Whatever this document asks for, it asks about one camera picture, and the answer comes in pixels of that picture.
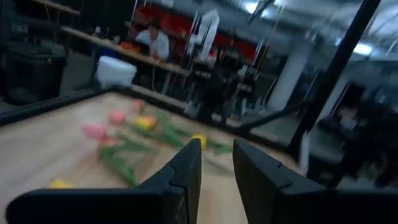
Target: red wall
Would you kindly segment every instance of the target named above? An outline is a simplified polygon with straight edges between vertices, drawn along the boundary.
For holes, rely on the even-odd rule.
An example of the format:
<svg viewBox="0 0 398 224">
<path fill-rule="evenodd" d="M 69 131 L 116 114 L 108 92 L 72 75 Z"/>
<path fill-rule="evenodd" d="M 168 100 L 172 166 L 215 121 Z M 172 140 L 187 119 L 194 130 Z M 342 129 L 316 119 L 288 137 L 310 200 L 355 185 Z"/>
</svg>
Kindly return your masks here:
<svg viewBox="0 0 398 224">
<path fill-rule="evenodd" d="M 183 36 L 185 33 L 185 37 L 188 37 L 193 22 L 193 18 L 185 17 L 177 12 L 167 12 L 165 9 L 156 5 L 139 7 L 135 16 L 138 19 L 146 21 L 150 19 L 158 19 L 163 29 L 175 34 L 176 36 Z M 230 38 L 228 35 L 218 32 L 213 46 L 228 45 L 229 42 Z M 256 54 L 256 46 L 254 44 L 238 39 L 236 40 L 235 46 L 248 60 L 254 59 Z M 178 53 L 181 53 L 181 50 L 183 51 L 184 47 L 185 41 L 182 39 L 176 39 L 175 50 Z"/>
</svg>

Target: black trash bin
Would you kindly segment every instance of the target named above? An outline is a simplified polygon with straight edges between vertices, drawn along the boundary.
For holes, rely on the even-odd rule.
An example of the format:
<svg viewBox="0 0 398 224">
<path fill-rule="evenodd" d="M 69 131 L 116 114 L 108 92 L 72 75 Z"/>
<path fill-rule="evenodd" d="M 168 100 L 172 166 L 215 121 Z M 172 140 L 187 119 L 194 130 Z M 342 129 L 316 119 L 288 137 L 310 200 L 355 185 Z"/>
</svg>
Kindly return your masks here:
<svg viewBox="0 0 398 224">
<path fill-rule="evenodd" d="M 6 52 L 4 99 L 26 105 L 59 96 L 65 57 L 39 45 L 20 45 Z"/>
</svg>

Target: ceiling light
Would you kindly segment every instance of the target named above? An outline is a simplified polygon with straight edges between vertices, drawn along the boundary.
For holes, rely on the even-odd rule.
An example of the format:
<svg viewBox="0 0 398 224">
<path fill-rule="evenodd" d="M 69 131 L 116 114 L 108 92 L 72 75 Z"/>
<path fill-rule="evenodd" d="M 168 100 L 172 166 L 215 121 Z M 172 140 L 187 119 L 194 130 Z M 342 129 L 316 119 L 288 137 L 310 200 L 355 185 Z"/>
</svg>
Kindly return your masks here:
<svg viewBox="0 0 398 224">
<path fill-rule="evenodd" d="M 283 6 L 283 4 L 286 2 L 287 0 L 275 0 L 274 5 L 275 6 Z"/>
<path fill-rule="evenodd" d="M 373 51 L 373 47 L 367 44 L 357 44 L 354 52 L 360 55 L 370 55 Z"/>
<path fill-rule="evenodd" d="M 244 4 L 244 9 L 251 14 L 254 13 L 257 7 L 257 2 L 246 2 Z"/>
<path fill-rule="evenodd" d="M 339 46 L 342 38 L 336 39 L 335 45 Z M 360 54 L 360 55 L 370 55 L 373 51 L 373 47 L 369 44 L 362 44 L 358 43 L 354 49 L 354 53 Z"/>
</svg>

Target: desk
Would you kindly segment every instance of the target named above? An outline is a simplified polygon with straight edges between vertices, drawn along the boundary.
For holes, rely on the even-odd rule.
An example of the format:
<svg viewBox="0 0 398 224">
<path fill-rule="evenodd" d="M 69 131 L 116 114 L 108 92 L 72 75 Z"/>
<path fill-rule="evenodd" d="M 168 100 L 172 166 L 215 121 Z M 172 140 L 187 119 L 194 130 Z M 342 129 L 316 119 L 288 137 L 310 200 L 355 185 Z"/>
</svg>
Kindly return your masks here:
<svg viewBox="0 0 398 224">
<path fill-rule="evenodd" d="M 49 1 L 49 0 L 31 0 L 31 1 L 43 4 L 44 6 L 48 6 L 48 7 L 51 7 L 53 9 L 57 9 L 57 10 L 62 11 L 62 12 L 69 13 L 69 14 L 74 15 L 74 16 L 80 16 L 80 12 L 79 11 L 76 11 L 76 10 L 72 9 L 69 6 L 63 6 L 63 5 L 61 5 L 59 3 L 56 3 L 56 2 L 52 2 L 52 1 Z"/>
<path fill-rule="evenodd" d="M 62 27 L 62 30 L 64 32 L 67 32 L 68 34 L 74 35 L 76 37 L 85 39 L 87 41 L 90 41 L 92 43 L 94 43 L 96 45 L 93 54 L 91 55 L 92 58 L 92 63 L 93 63 L 93 70 L 91 71 L 91 78 L 90 78 L 90 82 L 89 85 L 93 82 L 94 77 L 95 77 L 95 71 L 96 71 L 96 59 L 99 53 L 99 47 L 105 47 L 107 49 L 111 49 L 117 53 L 120 53 L 126 57 L 130 57 L 136 60 L 139 60 L 141 62 L 147 63 L 149 65 L 152 65 L 154 67 L 158 67 L 161 69 L 164 69 L 166 71 L 168 71 L 167 73 L 167 77 L 166 77 L 166 81 L 164 83 L 164 87 L 162 90 L 163 94 L 166 94 L 167 88 L 169 86 L 170 83 L 170 79 L 171 79 L 171 74 L 172 73 L 176 73 L 178 75 L 183 75 L 185 77 L 187 77 L 189 75 L 189 71 L 186 69 L 183 69 L 182 67 L 173 64 L 173 63 L 167 63 L 167 62 L 162 62 L 160 60 L 154 59 L 150 56 L 147 55 L 142 55 L 140 53 L 134 52 L 132 50 L 126 50 L 121 48 L 119 45 L 113 44 L 112 42 L 110 42 L 109 40 L 103 40 L 100 39 L 98 37 L 92 36 L 92 35 L 88 35 L 84 32 L 69 28 L 69 27 Z"/>
<path fill-rule="evenodd" d="M 82 94 L 85 93 L 68 96 L 68 99 L 83 97 Z M 164 99 L 159 93 L 150 91 L 147 94 L 156 96 L 160 101 Z M 54 105 L 62 100 L 65 99 L 60 98 L 51 103 Z M 55 106 L 54 108 L 58 109 L 42 112 L 38 116 L 1 127 L 0 209 L 2 213 L 6 204 L 16 196 L 29 190 L 46 187 L 49 182 L 57 178 L 81 188 L 126 188 L 127 183 L 98 160 L 95 150 L 98 144 L 84 137 L 80 128 L 83 123 L 107 124 L 111 110 L 117 108 L 129 111 L 131 103 L 130 97 L 120 93 L 97 94 L 71 101 L 67 105 Z M 21 116 L 22 110 L 32 109 L 35 106 L 44 105 L 29 105 L 11 113 Z M 228 133 L 161 110 L 154 105 L 148 105 L 148 109 L 162 111 L 175 125 L 188 128 L 190 131 L 201 131 L 213 139 L 217 138 L 218 141 L 232 145 L 234 136 Z M 3 114 L 1 115 L 0 123 L 5 118 Z M 160 149 L 159 152 L 137 158 L 142 162 L 142 165 L 136 167 L 134 171 L 139 182 L 143 182 L 158 171 L 176 153 L 166 146 L 159 147 L 156 143 L 153 144 L 153 147 Z M 301 173 L 297 164 L 284 153 L 264 146 L 258 148 L 282 161 L 290 169 Z M 197 223 L 247 223 L 233 175 L 232 155 L 223 154 L 212 158 L 231 172 L 220 172 L 212 164 L 202 162 Z M 0 219 L 1 224 L 6 223 L 3 218 L 4 215 Z"/>
</svg>

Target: cable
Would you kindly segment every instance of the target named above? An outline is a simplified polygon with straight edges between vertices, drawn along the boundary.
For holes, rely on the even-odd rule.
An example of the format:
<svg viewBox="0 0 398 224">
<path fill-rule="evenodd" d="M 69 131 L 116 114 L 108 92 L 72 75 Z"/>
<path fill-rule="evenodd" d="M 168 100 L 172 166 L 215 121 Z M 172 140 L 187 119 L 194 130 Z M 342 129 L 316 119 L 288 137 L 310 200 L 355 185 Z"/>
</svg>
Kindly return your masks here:
<svg viewBox="0 0 398 224">
<path fill-rule="evenodd" d="M 275 31 L 275 29 L 276 29 L 276 26 L 278 25 L 279 19 L 282 17 L 282 13 L 283 13 L 283 11 L 284 11 L 284 9 L 285 9 L 286 2 L 287 2 L 287 0 L 284 1 L 284 3 L 283 3 L 282 6 L 279 6 L 279 7 L 278 7 L 278 9 L 280 9 L 279 14 L 278 14 L 278 18 L 277 18 L 277 20 L 276 20 L 274 26 L 272 27 L 271 33 L 270 33 L 270 35 L 269 35 L 269 37 L 268 37 L 266 47 L 265 47 L 265 49 L 264 49 L 264 51 L 263 51 L 263 53 L 262 53 L 260 62 L 259 62 L 259 64 L 257 65 L 257 68 L 256 68 L 257 71 L 259 70 L 259 68 L 260 68 L 260 66 L 261 66 L 261 63 L 262 63 L 262 61 L 264 60 L 264 56 L 266 56 L 266 53 L 267 53 L 267 51 L 268 51 L 268 46 L 269 46 L 269 44 L 270 44 L 270 42 L 271 42 L 272 36 L 274 35 L 274 31 Z"/>
<path fill-rule="evenodd" d="M 47 17 L 48 17 L 49 21 L 52 22 L 51 21 L 51 17 L 50 17 L 49 9 L 47 8 L 46 5 L 44 5 L 44 8 L 45 8 L 45 12 L 47 13 Z M 53 35 L 54 35 L 55 41 L 57 41 L 57 31 L 53 31 Z"/>
</svg>

